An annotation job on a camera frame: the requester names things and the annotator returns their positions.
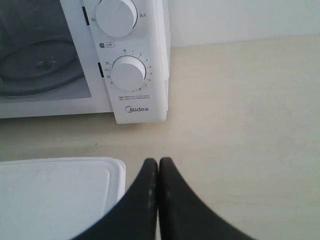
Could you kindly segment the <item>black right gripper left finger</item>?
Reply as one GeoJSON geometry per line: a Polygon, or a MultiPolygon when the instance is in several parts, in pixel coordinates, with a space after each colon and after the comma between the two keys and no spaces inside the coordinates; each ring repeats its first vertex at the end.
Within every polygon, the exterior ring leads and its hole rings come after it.
{"type": "Polygon", "coordinates": [[[147,158],[119,202],[76,240],[154,240],[157,227],[158,164],[147,158]]]}

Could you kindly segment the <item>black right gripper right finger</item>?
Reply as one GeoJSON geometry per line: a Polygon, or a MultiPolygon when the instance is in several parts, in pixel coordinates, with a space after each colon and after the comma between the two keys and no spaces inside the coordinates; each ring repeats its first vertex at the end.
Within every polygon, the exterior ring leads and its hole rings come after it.
{"type": "Polygon", "coordinates": [[[251,240],[190,188],[170,157],[159,161],[158,214],[162,240],[251,240]]]}

